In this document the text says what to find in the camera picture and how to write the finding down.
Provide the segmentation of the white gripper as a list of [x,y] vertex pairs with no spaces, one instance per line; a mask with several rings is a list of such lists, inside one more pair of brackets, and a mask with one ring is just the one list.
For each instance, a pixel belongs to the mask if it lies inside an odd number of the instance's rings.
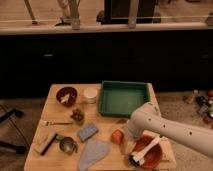
[[122,142],[120,144],[120,151],[123,155],[130,154],[136,144],[136,140],[132,137],[128,136],[127,134],[124,134],[124,137],[122,139]]

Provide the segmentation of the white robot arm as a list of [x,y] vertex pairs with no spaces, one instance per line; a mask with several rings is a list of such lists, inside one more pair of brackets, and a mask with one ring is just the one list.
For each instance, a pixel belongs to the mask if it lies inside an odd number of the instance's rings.
[[171,121],[158,113],[154,104],[144,103],[132,112],[123,126],[124,133],[130,140],[136,140],[144,130],[152,131],[213,158],[213,130]]

